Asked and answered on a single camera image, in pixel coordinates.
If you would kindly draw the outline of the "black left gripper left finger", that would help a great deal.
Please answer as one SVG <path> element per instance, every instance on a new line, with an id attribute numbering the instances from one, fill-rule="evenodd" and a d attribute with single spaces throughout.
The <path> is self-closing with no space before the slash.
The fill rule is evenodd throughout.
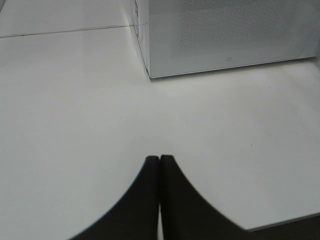
<path id="1" fill-rule="evenodd" d="M 159 221 L 160 159 L 146 157 L 119 201 L 73 240 L 156 240 Z"/>

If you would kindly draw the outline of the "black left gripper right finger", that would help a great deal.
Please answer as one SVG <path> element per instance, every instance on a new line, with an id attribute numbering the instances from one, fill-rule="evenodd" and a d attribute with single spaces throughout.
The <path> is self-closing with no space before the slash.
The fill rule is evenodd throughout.
<path id="1" fill-rule="evenodd" d="M 165 240 L 250 239 L 197 192 L 172 155 L 160 158 L 160 211 Z"/>

